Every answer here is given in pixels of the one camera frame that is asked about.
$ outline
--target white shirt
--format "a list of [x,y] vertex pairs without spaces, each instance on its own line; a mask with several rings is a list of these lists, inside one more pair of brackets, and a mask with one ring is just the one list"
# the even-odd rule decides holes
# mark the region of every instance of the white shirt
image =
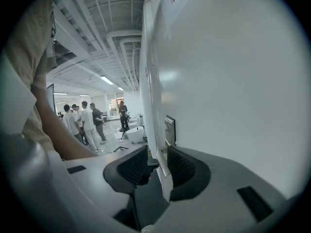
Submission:
[[64,114],[63,123],[69,129],[72,135],[76,135],[79,133],[79,130],[77,126],[75,125],[76,121],[77,121],[77,117],[73,113],[69,112],[69,113]]
[[81,118],[84,121],[84,130],[92,130],[94,128],[93,114],[89,108],[82,111]]
[[[79,119],[80,119],[80,116],[82,115],[81,110],[79,109],[79,110],[77,110],[77,111],[74,111],[73,113],[75,114],[75,116],[76,116],[76,118],[77,118],[76,121],[79,120]],[[82,120],[79,121],[79,127],[83,127]]]

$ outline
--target fluorescent light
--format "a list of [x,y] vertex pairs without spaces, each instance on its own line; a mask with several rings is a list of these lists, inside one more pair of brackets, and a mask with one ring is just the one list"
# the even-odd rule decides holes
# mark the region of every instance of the fluorescent light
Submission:
[[101,77],[102,80],[104,80],[105,82],[107,82],[108,84],[113,84],[108,78],[106,77]]

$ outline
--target person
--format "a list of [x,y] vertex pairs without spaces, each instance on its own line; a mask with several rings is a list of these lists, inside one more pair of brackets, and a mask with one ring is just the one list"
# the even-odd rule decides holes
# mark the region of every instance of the person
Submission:
[[79,127],[79,122],[73,113],[70,111],[70,107],[68,104],[64,106],[64,110],[66,114],[63,117],[63,123],[70,131],[70,133],[80,142],[83,144],[82,136],[81,136],[81,129]]
[[56,68],[53,39],[56,33],[52,0],[34,0],[9,36],[4,53],[16,74],[36,98],[22,134],[63,159],[97,156],[82,146],[57,119],[46,92],[46,74]]
[[121,120],[121,125],[122,128],[129,129],[128,124],[127,124],[127,107],[124,105],[124,101],[120,102],[120,107],[119,107],[119,114],[120,114],[120,120]]
[[106,142],[106,137],[103,133],[103,124],[104,124],[104,120],[103,120],[103,116],[102,113],[100,112],[100,110],[95,108],[95,104],[91,103],[89,105],[90,109],[93,111],[93,122],[95,124],[96,130],[99,134],[99,136],[102,138],[102,142],[101,143],[105,143]]
[[81,114],[82,114],[82,112],[81,112],[79,106],[77,106],[76,104],[73,104],[71,107],[74,110],[74,115],[77,117],[77,121],[79,122],[79,127],[80,127],[80,132],[81,132],[82,139],[84,138],[84,141],[85,141],[86,145],[88,145],[87,136],[86,136],[86,134],[84,132],[83,124],[82,124],[82,121],[81,121]]
[[86,137],[88,138],[88,143],[92,150],[95,153],[98,153],[99,150],[99,142],[96,138],[96,131],[94,129],[94,124],[93,124],[93,115],[91,110],[87,107],[87,102],[83,101],[82,102],[82,114],[81,114],[81,119],[83,123],[83,128],[84,132],[86,134]]

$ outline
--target black pants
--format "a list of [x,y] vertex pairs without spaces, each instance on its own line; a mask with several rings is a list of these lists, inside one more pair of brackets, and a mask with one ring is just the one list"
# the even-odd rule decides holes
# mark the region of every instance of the black pants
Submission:
[[121,120],[122,128],[124,128],[124,124],[125,124],[125,127],[127,128],[128,127],[127,116],[122,116],[120,120]]
[[80,127],[80,130],[83,132],[83,133],[81,134],[82,139],[84,138],[84,141],[85,141],[85,143],[86,143],[86,145],[87,145],[87,144],[88,144],[88,141],[87,141],[86,133],[84,132],[83,127]]

